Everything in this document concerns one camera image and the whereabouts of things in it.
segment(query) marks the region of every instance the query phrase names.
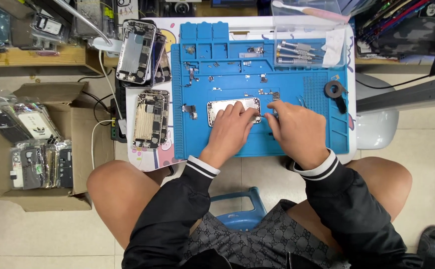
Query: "leg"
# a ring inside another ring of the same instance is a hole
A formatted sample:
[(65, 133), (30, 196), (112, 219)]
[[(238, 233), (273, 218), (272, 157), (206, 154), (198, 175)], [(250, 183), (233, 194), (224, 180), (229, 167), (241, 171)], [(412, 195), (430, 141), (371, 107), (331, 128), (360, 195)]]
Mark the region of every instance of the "leg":
[(129, 162), (115, 160), (90, 174), (87, 186), (96, 211), (124, 249), (139, 215), (169, 173), (169, 168), (144, 173)]
[[(366, 157), (347, 164), (357, 171), (365, 180), (370, 193), (388, 211), (392, 221), (399, 215), (405, 205), (412, 175), (399, 163), (379, 157)], [(307, 200), (293, 206), (287, 214), (329, 246), (340, 249), (330, 230), (321, 222), (317, 213)]]

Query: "left hand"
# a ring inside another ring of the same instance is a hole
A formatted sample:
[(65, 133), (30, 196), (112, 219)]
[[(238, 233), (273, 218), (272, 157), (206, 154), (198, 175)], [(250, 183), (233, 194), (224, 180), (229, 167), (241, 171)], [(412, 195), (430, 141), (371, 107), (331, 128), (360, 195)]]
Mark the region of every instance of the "left hand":
[(228, 105), (226, 110), (220, 110), (216, 115), (209, 142), (202, 150), (199, 159), (219, 169), (247, 142), (250, 129), (254, 125), (250, 119), (258, 115), (257, 109), (245, 110), (240, 101)]

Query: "striped cuff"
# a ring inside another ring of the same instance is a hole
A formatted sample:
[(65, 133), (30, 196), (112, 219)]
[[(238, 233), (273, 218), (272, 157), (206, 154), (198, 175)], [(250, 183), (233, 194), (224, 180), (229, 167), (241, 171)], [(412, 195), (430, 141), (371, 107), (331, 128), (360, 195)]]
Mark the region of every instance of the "striped cuff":
[(215, 178), (221, 172), (221, 170), (210, 166), (209, 164), (201, 161), (194, 156), (189, 156), (186, 166), (191, 167), (192, 169), (198, 171), (199, 173), (207, 176), (210, 179)]
[(302, 170), (302, 168), (297, 164), (297, 162), (294, 163), (293, 170), (296, 173), (299, 173), (303, 179), (305, 180), (323, 180), (329, 175), (331, 175), (334, 170), (336, 169), (339, 160), (337, 159), (337, 156), (331, 149), (327, 149), (330, 152), (330, 155), (327, 157), (327, 159), (319, 165), (317, 168), (314, 168), (312, 170)]

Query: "tile floor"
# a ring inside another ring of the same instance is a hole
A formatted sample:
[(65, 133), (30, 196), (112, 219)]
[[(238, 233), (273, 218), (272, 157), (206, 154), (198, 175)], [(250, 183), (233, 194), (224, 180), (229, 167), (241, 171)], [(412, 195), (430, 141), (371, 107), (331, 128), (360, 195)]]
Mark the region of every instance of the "tile floor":
[[(372, 74), (389, 83), (411, 79), (411, 75)], [(80, 76), (44, 76), (41, 82), (76, 81)], [(0, 77), (0, 89), (16, 90), (29, 77)], [(103, 79), (90, 81), (89, 92), (107, 95)], [(126, 148), (116, 145), (116, 159), (127, 160)], [(394, 222), (410, 251), (415, 251), (420, 231), (435, 224), (435, 108), (404, 111), (397, 134), (385, 149), (358, 151), (355, 159), (380, 156), (403, 164), (414, 182), (407, 203)], [(259, 187), (265, 207), (270, 210), (282, 198), (305, 199), (304, 181), (282, 169), (277, 158), (233, 158), (213, 181), (211, 195)], [(213, 203), (211, 212), (248, 209), (250, 201), (234, 199)], [(96, 211), (24, 212), (20, 206), (0, 201), (1, 268), (120, 268), (123, 250)]]

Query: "hand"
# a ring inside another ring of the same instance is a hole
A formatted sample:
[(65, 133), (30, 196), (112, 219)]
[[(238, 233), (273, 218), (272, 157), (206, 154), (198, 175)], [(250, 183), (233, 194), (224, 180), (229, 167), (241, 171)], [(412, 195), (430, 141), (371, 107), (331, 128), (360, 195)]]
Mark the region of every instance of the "hand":
[(250, 128), (254, 125), (250, 120), (258, 115), (257, 109), (245, 110), (240, 101), (228, 105), (226, 110), (220, 110), (216, 115), (209, 142), (202, 150), (199, 159), (219, 169), (244, 146)]
[(264, 114), (274, 138), (302, 169), (317, 168), (327, 159), (329, 152), (326, 148), (324, 116), (281, 100), (271, 102), (267, 107), (275, 109), (279, 115), (277, 121), (272, 114)]

